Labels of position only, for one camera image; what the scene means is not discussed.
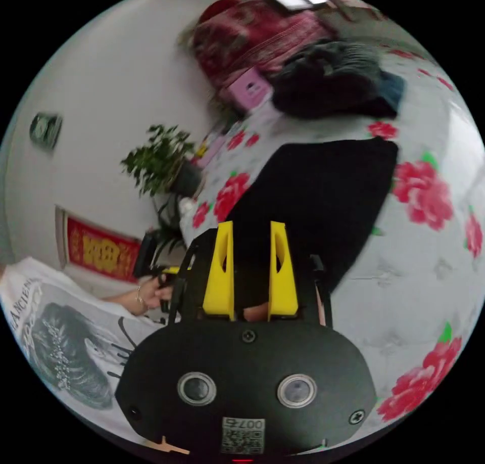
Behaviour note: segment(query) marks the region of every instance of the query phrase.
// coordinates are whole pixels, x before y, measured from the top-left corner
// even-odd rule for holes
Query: white t-shirt
[[[100,301],[32,258],[6,268],[0,305],[30,365],[63,404],[112,434],[144,441],[114,392],[129,354],[162,324]]]

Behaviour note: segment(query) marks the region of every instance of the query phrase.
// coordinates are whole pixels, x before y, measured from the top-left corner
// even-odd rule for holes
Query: bed
[[[350,441],[384,428],[427,398],[464,347],[485,294],[485,151],[471,115],[431,56],[402,42],[368,42],[379,49],[382,69],[406,80],[395,120],[355,115],[299,121],[267,104],[233,126],[205,169],[197,204],[180,223],[189,245],[224,221],[285,143],[366,142],[379,135],[399,145],[394,191],[332,295],[333,327],[363,353],[379,398]],[[413,194],[428,189],[421,183],[426,176],[436,192],[424,205]]]

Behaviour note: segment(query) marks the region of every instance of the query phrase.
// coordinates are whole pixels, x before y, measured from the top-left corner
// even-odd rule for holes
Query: black cloth
[[[381,70],[377,97],[347,109],[346,112],[394,119],[399,113],[405,87],[406,82],[402,77]]]
[[[245,306],[268,300],[271,221],[286,223],[306,253],[320,256],[332,292],[372,232],[397,155],[397,145],[380,137],[279,148],[226,219],[234,259],[244,261],[235,284],[245,287]]]
[[[290,57],[272,77],[272,102],[287,115],[317,119],[376,98],[380,82],[375,48],[320,40]]]

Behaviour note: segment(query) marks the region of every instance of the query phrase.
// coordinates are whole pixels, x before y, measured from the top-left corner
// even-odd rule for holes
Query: qr code label
[[[222,448],[225,454],[262,454],[264,419],[222,419]]]

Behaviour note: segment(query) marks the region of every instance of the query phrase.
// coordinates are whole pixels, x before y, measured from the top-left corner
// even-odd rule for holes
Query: pink box
[[[237,106],[246,113],[253,113],[273,95],[273,87],[254,67],[243,73],[227,91]]]

